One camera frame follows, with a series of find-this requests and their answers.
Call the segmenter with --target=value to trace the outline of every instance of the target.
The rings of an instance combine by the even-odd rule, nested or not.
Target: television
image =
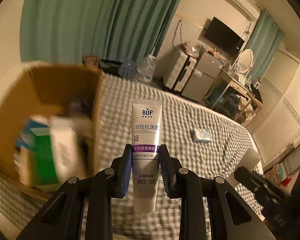
[[[227,25],[214,17],[204,34],[204,38],[226,51],[231,56],[238,55],[244,40]]]

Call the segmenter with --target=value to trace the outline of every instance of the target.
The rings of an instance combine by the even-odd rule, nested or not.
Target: white cap
[[[138,213],[152,213],[155,211],[155,200],[157,196],[153,198],[140,198],[134,197],[134,210]]]

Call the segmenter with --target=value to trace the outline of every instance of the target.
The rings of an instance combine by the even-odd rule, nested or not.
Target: white toothpaste tube
[[[132,181],[134,210],[155,211],[161,145],[161,100],[132,100]]]

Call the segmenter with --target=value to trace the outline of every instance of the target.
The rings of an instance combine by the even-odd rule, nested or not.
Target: green curtain
[[[252,81],[265,75],[283,37],[284,33],[273,23],[272,17],[262,11],[246,46],[253,51],[254,65],[248,74]]]
[[[25,0],[21,61],[82,62],[157,55],[180,0]]]

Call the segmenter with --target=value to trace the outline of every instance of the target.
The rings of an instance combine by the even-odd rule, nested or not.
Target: wall-mounted air conditioner
[[[241,12],[248,20],[256,21],[260,15],[258,10],[254,8],[247,0],[227,0],[239,12]]]

